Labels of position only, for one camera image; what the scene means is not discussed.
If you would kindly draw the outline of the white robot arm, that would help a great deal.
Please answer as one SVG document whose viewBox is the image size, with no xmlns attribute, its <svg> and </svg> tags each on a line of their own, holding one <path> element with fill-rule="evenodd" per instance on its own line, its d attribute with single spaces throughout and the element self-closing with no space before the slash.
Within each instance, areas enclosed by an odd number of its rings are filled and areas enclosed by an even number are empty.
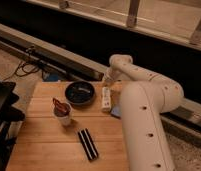
<svg viewBox="0 0 201 171">
<path fill-rule="evenodd" d="M 129 171 L 176 171 L 160 114 L 181 105 L 182 86 L 134 65 L 130 55 L 114 54 L 109 63 L 105 83 L 113 84 L 120 74 L 131 78 L 119 97 Z"/>
</svg>

